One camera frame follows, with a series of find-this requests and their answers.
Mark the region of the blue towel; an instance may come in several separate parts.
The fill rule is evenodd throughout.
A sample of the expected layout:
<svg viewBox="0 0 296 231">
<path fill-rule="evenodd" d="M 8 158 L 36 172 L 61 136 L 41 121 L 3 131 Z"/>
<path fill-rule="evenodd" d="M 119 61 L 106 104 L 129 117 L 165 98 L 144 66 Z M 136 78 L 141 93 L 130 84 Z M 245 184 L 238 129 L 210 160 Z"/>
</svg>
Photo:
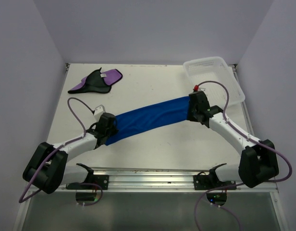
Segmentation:
<svg viewBox="0 0 296 231">
<path fill-rule="evenodd" d="M 109 146 L 125 138 L 187 119 L 189 97 L 152 104 L 117 115 L 118 133 L 108 138 Z"/>
</svg>

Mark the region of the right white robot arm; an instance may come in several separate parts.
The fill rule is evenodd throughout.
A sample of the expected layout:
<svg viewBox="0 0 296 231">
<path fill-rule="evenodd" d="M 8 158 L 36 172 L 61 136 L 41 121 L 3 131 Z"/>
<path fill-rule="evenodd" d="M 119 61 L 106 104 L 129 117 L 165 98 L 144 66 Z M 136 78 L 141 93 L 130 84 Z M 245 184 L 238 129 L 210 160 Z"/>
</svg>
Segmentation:
<svg viewBox="0 0 296 231">
<path fill-rule="evenodd" d="M 203 91 L 189 94 L 187 120 L 215 131 L 240 155 L 239 164 L 220 164 L 211 168 L 207 175 L 197 175 L 197 180 L 208 188 L 219 189 L 232 181 L 253 188 L 279 174 L 274 144 L 270 140 L 261 141 L 241 129 L 219 106 L 210 106 Z"/>
</svg>

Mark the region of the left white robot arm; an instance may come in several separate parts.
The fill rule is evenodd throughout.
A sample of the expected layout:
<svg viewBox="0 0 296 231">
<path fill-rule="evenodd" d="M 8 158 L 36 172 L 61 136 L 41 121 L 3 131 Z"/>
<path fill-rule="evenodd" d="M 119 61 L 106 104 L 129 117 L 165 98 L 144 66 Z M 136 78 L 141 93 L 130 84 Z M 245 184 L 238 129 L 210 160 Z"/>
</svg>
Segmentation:
<svg viewBox="0 0 296 231">
<path fill-rule="evenodd" d="M 47 194 L 69 183 L 78 183 L 83 189 L 89 189 L 94 183 L 91 170 L 84 165 L 67 167 L 66 164 L 75 157 L 104 145 L 117 132 L 116 116 L 103 113 L 98 122 L 73 140 L 59 144 L 43 142 L 27 164 L 23 179 Z"/>
</svg>

